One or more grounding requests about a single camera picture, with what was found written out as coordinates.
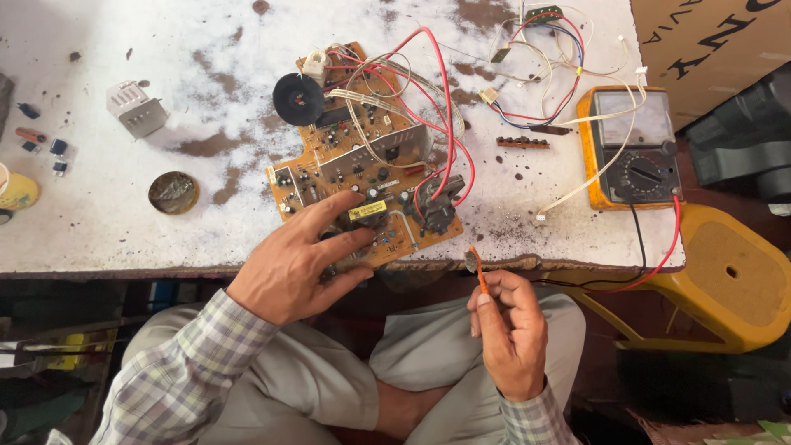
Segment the yellow label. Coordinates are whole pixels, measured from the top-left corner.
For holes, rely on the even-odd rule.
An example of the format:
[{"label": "yellow label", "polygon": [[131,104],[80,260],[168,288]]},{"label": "yellow label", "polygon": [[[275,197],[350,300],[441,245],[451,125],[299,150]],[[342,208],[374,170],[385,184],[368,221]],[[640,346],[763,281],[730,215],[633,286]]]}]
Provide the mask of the yellow label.
[{"label": "yellow label", "polygon": [[354,221],[355,219],[364,218],[387,209],[388,206],[384,203],[384,200],[368,204],[367,206],[353,208],[349,210],[349,220]]}]

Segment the small brush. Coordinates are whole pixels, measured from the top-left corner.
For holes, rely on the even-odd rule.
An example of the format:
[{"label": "small brush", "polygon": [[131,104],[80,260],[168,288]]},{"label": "small brush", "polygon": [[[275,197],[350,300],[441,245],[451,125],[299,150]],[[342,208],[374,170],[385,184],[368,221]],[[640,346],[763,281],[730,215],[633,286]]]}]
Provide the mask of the small brush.
[{"label": "small brush", "polygon": [[473,245],[464,253],[464,265],[467,266],[467,270],[470,273],[478,274],[478,280],[481,282],[481,292],[488,294],[489,288],[486,287],[486,281],[483,280],[483,271],[481,270],[481,257]]}]

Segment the cardboard box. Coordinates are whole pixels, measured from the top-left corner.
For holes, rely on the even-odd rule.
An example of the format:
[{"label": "cardboard box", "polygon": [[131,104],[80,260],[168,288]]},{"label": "cardboard box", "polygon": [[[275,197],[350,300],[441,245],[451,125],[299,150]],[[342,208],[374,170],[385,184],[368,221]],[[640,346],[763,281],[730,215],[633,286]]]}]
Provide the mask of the cardboard box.
[{"label": "cardboard box", "polygon": [[678,131],[791,60],[791,0],[632,0],[648,84]]}]

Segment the yellow plastic stool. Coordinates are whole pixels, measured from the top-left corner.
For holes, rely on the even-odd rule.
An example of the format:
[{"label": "yellow plastic stool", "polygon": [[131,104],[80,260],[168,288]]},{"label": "yellow plastic stool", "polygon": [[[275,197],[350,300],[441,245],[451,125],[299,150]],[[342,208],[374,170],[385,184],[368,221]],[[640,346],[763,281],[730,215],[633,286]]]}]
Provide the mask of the yellow plastic stool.
[{"label": "yellow plastic stool", "polygon": [[[686,267],[681,272],[658,273],[631,290],[660,292],[679,310],[720,337],[722,343],[644,338],[589,296],[595,293],[574,287],[562,287],[562,290],[626,336],[628,340],[615,342],[619,348],[740,353],[777,340],[791,320],[788,257],[723,211],[697,204],[681,208]],[[571,283],[628,277],[629,274],[581,270],[544,274],[544,278]],[[618,285],[598,286],[604,289]]]}]

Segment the beige trousers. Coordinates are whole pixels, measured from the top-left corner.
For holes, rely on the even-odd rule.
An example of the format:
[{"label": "beige trousers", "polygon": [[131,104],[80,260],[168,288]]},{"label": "beige trousers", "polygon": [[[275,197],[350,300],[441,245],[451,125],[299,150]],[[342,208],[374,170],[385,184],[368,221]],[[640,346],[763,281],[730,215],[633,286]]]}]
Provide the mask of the beige trousers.
[{"label": "beige trousers", "polygon": [[[566,295],[537,287],[549,325],[547,379],[566,405],[585,338],[585,318]],[[470,337],[469,297],[387,318],[369,364],[301,322],[283,326],[231,388],[218,422],[199,443],[334,444],[322,426],[373,430],[376,379],[404,390],[455,385],[414,430],[407,444],[497,443],[505,434],[499,396],[483,366],[482,343]],[[160,312],[123,357],[172,338],[202,305]]]}]

